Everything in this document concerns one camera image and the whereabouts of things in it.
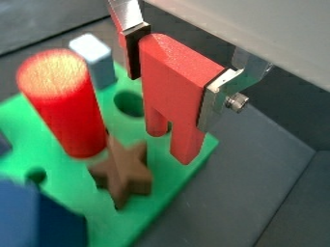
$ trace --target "hole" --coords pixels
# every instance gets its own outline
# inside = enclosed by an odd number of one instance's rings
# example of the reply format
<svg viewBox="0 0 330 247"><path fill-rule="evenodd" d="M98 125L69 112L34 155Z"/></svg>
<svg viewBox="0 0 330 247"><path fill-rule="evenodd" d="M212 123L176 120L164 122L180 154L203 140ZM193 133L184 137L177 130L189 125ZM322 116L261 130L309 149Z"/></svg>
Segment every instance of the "hole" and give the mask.
<svg viewBox="0 0 330 247"><path fill-rule="evenodd" d="M165 135L169 133L169 131L171 131L171 122L167 123L167 133L165 133Z"/></svg>
<svg viewBox="0 0 330 247"><path fill-rule="evenodd" d="M144 116L141 97L129 92L118 92L113 98L118 110L130 117L140 118Z"/></svg>
<svg viewBox="0 0 330 247"><path fill-rule="evenodd" d="M25 175L25 181L33 182L37 187L45 182L46 172L42 168L34 168L29 170Z"/></svg>

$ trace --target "red cylindrical block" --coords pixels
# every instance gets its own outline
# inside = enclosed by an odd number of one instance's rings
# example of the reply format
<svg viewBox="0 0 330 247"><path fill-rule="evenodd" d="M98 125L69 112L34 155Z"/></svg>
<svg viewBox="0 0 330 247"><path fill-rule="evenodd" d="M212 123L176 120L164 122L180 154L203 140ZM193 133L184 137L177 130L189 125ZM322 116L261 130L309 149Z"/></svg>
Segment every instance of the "red cylindrical block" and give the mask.
<svg viewBox="0 0 330 247"><path fill-rule="evenodd" d="M96 155L105 127L84 60L66 49L40 52L22 62L17 83L68 155Z"/></svg>

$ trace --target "brown star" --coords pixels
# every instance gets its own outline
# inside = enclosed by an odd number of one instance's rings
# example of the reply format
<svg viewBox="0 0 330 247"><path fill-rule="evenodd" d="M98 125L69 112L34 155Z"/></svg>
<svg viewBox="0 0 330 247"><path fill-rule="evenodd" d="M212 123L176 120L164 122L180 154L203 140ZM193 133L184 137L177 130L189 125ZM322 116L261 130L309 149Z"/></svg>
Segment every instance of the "brown star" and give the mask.
<svg viewBox="0 0 330 247"><path fill-rule="evenodd" d="M89 167L96 186L108 190L116 209L122 208L129 194L151 193L152 175L145 166L146 143L125 149L113 136L106 138L108 158Z"/></svg>

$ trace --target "green board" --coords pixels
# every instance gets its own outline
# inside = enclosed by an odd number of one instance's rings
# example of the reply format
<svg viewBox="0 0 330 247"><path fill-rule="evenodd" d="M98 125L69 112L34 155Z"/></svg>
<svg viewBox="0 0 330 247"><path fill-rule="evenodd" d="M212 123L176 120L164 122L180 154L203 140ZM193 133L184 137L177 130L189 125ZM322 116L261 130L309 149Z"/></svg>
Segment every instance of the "green board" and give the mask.
<svg viewBox="0 0 330 247"><path fill-rule="evenodd" d="M24 182L30 169L46 171L41 191L73 212L85 215L90 247L132 244L217 145L217 140L207 134L200 155L188 166L180 165L168 153L169 133L160 138L145 133L140 82L126 78L117 64L114 69L117 83L96 92L102 119L109 132L125 146L146 140L148 167L153 175L152 194L132 196L125 208L118 211L106 191L96 189L86 170L88 165L104 158L105 152L84 160L70 158L26 99L17 95L0 105L0 129L13 145L13 150L0 158L0 174Z"/></svg>

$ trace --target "screw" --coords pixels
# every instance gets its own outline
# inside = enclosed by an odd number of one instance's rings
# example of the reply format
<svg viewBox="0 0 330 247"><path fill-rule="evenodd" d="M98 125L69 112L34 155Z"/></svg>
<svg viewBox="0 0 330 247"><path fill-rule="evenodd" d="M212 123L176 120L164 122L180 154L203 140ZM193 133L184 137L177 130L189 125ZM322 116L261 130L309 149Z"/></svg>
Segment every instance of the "screw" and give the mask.
<svg viewBox="0 0 330 247"><path fill-rule="evenodd" d="M235 93L232 96L225 97L224 105L227 108L232 109L236 113L239 113L247 105L247 102L248 97L240 93Z"/></svg>

